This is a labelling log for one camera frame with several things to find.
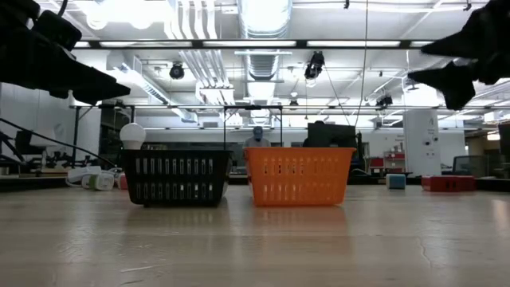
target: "plastic basket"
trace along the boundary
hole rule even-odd
[[[228,187],[231,151],[124,151],[129,198],[149,206],[217,206]]]
[[[329,206],[343,202],[355,148],[245,149],[256,206]]]

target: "white column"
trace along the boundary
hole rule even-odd
[[[406,171],[411,176],[441,175],[441,150],[436,110],[404,114]]]

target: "person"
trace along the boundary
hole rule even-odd
[[[317,120],[315,124],[325,124],[322,120]],[[310,147],[310,142],[308,141],[308,138],[306,138],[303,142],[302,147]]]
[[[244,147],[271,147],[271,143],[264,138],[264,129],[255,127],[253,136],[245,141]]]

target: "wooden table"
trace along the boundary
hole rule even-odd
[[[504,286],[510,196],[349,187],[342,207],[135,206],[125,191],[0,194],[2,286]]]

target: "blue cube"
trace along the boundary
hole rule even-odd
[[[406,176],[405,175],[386,175],[386,188],[393,189],[406,189]]]

